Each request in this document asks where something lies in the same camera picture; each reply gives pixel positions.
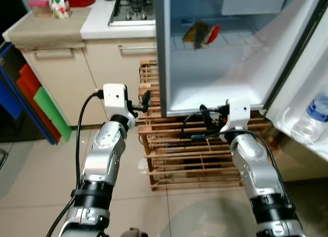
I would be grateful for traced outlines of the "clear blue-capped water bottle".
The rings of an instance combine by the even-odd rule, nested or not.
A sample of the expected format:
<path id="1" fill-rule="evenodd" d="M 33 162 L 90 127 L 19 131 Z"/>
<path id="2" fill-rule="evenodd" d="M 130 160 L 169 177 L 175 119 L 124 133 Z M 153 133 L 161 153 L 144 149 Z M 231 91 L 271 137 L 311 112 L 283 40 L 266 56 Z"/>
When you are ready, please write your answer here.
<path id="1" fill-rule="evenodd" d="M 305 113 L 298 118 L 293 131 L 305 143 L 315 143 L 328 125 L 328 96 L 321 92 L 310 101 Z"/>

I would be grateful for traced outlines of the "red flat board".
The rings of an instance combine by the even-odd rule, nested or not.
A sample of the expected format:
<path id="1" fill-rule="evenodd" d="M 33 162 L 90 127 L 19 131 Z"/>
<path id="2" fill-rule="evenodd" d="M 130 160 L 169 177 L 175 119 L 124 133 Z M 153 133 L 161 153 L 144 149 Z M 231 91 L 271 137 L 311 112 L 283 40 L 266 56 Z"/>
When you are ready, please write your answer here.
<path id="1" fill-rule="evenodd" d="M 42 84 L 37 79 L 31 67 L 25 63 L 24 66 L 19 71 L 19 78 L 16 81 L 19 90 L 26 98 L 29 107 L 36 114 L 36 118 L 40 125 L 44 127 L 45 132 L 47 134 L 47 139 L 51 141 L 51 145 L 56 145 L 61 139 L 61 134 L 56 129 L 52 121 L 47 117 L 47 115 L 43 112 L 43 110 L 39 107 L 39 105 L 34 100 L 34 97 L 42 87 Z"/>

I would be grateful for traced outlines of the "dark robot foot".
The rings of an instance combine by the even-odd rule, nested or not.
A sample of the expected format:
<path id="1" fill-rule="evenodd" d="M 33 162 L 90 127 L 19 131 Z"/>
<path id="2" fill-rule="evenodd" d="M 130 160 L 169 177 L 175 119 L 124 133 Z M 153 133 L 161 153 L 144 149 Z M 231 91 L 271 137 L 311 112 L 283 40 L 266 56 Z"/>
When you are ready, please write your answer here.
<path id="1" fill-rule="evenodd" d="M 124 231 L 120 237 L 149 237 L 149 235 L 139 228 L 129 228 L 129 230 Z"/>

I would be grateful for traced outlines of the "beige counter cloth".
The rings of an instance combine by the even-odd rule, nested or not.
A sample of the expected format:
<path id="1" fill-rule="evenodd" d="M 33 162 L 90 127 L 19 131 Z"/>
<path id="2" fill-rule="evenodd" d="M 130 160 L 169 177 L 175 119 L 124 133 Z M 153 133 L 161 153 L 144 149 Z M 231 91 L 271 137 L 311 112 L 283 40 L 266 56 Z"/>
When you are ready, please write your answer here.
<path id="1" fill-rule="evenodd" d="M 37 17 L 28 12 L 3 33 L 7 42 L 16 48 L 32 50 L 55 50 L 84 48 L 80 29 L 91 8 L 72 8 L 69 18 Z"/>

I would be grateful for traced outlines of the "beige kitchen cabinet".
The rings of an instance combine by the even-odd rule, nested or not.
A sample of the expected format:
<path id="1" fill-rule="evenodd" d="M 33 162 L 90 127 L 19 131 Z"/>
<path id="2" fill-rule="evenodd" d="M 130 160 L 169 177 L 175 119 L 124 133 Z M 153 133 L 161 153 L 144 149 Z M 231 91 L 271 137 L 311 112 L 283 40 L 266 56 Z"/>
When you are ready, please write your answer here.
<path id="1" fill-rule="evenodd" d="M 105 83 L 123 83 L 137 101 L 140 62 L 155 60 L 156 50 L 117 47 L 156 45 L 155 38 L 91 39 L 72 54 L 30 54 L 21 50 L 30 67 L 69 125 L 77 125 L 85 99 Z"/>

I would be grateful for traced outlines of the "white fridge door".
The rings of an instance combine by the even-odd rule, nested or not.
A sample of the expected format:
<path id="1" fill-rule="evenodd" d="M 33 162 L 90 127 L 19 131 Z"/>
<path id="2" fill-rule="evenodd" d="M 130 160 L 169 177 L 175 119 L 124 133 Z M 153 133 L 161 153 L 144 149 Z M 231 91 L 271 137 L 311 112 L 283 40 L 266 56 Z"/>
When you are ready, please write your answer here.
<path id="1" fill-rule="evenodd" d="M 266 114 L 279 131 L 325 161 L 328 160 L 328 125 L 315 143 L 305 143 L 302 137 L 295 134 L 293 126 L 304 115 L 310 101 L 317 94 L 328 91 L 327 31 L 328 15 L 325 14 Z"/>

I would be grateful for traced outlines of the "wooden slatted rack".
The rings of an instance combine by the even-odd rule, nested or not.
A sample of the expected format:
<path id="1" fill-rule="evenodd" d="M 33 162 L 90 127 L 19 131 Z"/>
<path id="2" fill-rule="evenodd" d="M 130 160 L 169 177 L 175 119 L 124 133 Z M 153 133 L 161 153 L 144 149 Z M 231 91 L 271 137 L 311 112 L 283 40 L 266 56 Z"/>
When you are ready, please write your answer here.
<path id="1" fill-rule="evenodd" d="M 158 66 L 139 63 L 139 92 L 151 92 L 148 112 L 138 118 L 137 131 L 145 148 L 151 189 L 242 186 L 228 143 L 219 137 L 201 141 L 180 138 L 184 116 L 161 114 Z"/>

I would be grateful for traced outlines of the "white freezer compartment flap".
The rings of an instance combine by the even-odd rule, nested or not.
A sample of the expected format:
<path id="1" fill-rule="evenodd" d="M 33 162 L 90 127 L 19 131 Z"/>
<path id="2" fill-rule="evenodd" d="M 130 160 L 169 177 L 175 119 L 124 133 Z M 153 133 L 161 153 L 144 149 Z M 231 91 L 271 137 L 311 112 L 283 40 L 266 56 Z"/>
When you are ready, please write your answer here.
<path id="1" fill-rule="evenodd" d="M 285 0 L 223 0 L 222 15 L 277 14 Z"/>

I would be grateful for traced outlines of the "pink-lidded clear container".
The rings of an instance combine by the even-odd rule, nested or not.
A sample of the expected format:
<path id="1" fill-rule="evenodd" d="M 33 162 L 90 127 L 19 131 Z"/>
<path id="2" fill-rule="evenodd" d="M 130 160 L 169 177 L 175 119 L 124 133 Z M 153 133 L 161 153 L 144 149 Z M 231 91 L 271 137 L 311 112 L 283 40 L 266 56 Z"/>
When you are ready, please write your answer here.
<path id="1" fill-rule="evenodd" d="M 28 7 L 36 17 L 49 17 L 52 15 L 49 0 L 31 0 L 28 2 Z"/>

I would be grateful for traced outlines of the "white green-capped drink carton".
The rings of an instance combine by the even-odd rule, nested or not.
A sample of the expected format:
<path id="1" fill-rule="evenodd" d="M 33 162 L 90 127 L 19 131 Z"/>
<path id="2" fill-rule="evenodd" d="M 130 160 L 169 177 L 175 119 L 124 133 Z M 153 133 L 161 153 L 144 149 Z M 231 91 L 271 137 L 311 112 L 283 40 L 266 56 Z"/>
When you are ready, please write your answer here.
<path id="1" fill-rule="evenodd" d="M 70 6 L 68 0 L 50 0 L 52 14 L 56 19 L 66 19 L 70 17 Z"/>

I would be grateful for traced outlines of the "black gas stove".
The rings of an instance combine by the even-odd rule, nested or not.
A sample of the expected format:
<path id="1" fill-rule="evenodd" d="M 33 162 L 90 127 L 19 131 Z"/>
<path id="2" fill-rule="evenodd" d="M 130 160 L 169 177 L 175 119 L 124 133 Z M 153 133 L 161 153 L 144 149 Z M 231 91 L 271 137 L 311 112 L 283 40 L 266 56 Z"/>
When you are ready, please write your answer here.
<path id="1" fill-rule="evenodd" d="M 154 26 L 155 10 L 153 0 L 116 0 L 110 27 Z"/>

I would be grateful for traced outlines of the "grey small fridge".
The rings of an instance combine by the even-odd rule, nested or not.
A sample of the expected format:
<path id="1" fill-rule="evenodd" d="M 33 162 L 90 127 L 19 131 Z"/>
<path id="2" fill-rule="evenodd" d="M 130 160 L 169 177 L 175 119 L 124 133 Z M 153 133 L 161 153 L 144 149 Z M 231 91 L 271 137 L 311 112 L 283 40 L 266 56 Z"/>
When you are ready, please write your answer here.
<path id="1" fill-rule="evenodd" d="M 316 30 L 327 0 L 285 0 L 277 14 L 222 15 L 223 0 L 154 0 L 157 57 L 164 116 L 248 97 L 268 109 Z M 203 21 L 220 26 L 207 47 L 182 38 Z"/>

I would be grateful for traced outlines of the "blue flat board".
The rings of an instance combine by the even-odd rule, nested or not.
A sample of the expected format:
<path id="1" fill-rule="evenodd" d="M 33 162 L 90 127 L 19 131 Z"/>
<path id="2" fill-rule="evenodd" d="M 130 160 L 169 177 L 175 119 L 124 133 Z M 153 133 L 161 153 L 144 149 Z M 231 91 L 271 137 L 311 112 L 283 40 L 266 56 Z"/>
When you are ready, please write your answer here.
<path id="1" fill-rule="evenodd" d="M 0 44 L 0 107 L 8 113 L 8 120 L 0 121 L 0 142 L 47 140 L 56 145 L 54 133 L 19 89 L 19 71 L 26 63 L 12 43 Z"/>

